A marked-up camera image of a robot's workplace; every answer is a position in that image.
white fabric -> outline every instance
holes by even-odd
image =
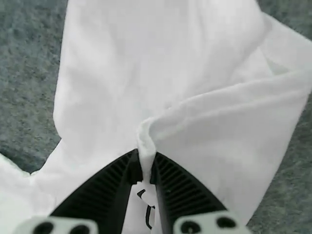
[[[247,223],[311,91],[311,62],[312,43],[253,0],[69,0],[54,109],[62,140],[35,175],[0,158],[1,233],[49,214],[134,148],[144,182],[123,234],[161,233],[148,184],[156,151]]]

screw hole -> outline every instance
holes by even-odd
[[[195,234],[199,233],[201,231],[201,228],[199,224],[193,222],[193,221],[185,221],[181,225],[181,231],[185,234]]]
[[[70,234],[89,234],[89,233],[90,229],[85,225],[76,226],[70,231]]]
[[[43,222],[36,226],[33,234],[50,234],[53,230],[53,224],[51,222]]]
[[[219,228],[235,228],[236,227],[235,221],[228,217],[220,217],[218,218],[216,223],[219,226]]]

